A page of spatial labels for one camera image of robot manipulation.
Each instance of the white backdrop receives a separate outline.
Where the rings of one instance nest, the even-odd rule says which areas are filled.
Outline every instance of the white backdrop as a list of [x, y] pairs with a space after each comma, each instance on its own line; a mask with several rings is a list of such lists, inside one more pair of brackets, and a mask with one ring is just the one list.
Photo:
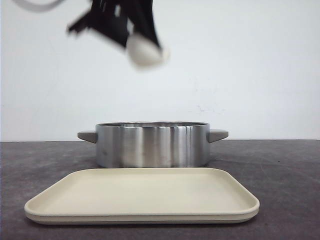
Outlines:
[[67, 35], [89, 7], [1, 1], [2, 141], [160, 120], [209, 122], [230, 139], [320, 139], [319, 0], [154, 0], [171, 58], [147, 71], [91, 30]]

